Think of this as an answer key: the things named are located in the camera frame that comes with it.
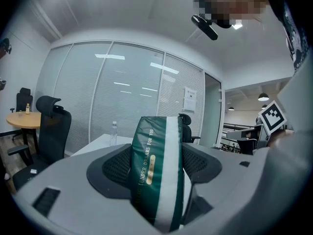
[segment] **floor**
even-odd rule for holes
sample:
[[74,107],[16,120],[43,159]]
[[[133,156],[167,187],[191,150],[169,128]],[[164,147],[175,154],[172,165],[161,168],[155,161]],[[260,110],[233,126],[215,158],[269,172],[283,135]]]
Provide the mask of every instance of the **floor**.
[[[23,160],[21,159],[19,154],[14,154],[12,156],[9,156],[7,154],[7,150],[18,145],[23,145],[23,138],[22,135],[19,135],[14,138],[14,141],[12,141],[13,135],[4,136],[0,138],[0,155],[2,158],[2,161],[4,163],[4,166],[6,168],[6,172],[9,173],[10,179],[6,181],[7,186],[12,194],[16,193],[15,187],[13,185],[12,176],[17,173],[19,170],[26,167]],[[34,140],[32,135],[27,135],[28,139],[28,145],[30,152],[33,154],[35,153],[35,146],[34,146]]]

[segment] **gold label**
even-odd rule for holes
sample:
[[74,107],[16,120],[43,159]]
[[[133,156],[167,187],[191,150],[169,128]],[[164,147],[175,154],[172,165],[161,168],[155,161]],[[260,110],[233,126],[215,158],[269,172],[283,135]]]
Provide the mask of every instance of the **gold label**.
[[148,170],[148,176],[147,176],[147,184],[152,184],[152,178],[153,178],[153,171],[155,169],[155,163],[156,163],[156,157],[155,155],[151,155],[150,157],[150,163],[149,163],[149,170]]

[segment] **black pendant light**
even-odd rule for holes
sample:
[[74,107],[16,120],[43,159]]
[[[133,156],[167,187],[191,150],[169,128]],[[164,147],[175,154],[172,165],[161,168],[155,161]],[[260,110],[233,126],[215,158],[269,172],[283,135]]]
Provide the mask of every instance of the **black pendant light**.
[[261,93],[259,95],[259,99],[258,100],[259,101],[267,101],[267,100],[269,100],[269,97],[268,97],[268,95],[266,93]]

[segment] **round wooden table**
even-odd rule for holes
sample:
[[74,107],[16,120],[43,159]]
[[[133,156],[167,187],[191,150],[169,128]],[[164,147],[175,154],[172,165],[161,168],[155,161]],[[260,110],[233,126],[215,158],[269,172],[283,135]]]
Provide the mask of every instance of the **round wooden table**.
[[36,129],[40,128],[40,119],[41,119],[40,112],[30,112],[29,114],[26,114],[26,112],[13,112],[13,113],[10,113],[6,117],[6,121],[9,124],[22,129],[24,144],[28,145],[27,135],[26,135],[27,129],[32,130],[33,138],[34,138],[34,145],[35,145],[37,154],[39,154],[39,150],[38,150]]

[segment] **window blinds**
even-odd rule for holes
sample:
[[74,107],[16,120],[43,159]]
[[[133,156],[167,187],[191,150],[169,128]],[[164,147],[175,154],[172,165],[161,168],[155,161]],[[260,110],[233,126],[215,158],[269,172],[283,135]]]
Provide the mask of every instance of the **window blinds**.
[[[203,71],[169,54],[166,55],[158,106],[158,116],[188,114],[191,133],[199,136],[204,93]],[[196,110],[183,111],[185,87],[197,91]]]
[[52,49],[40,71],[35,99],[33,101],[33,109],[36,110],[37,99],[43,95],[53,96],[55,82],[57,81],[62,63],[69,51],[70,46]]
[[90,141],[110,134],[133,137],[142,116],[155,116],[163,54],[126,44],[113,44],[96,88]]
[[89,115],[91,99],[103,58],[109,43],[74,45],[60,71],[54,97],[72,115],[66,150],[76,152],[89,142]]

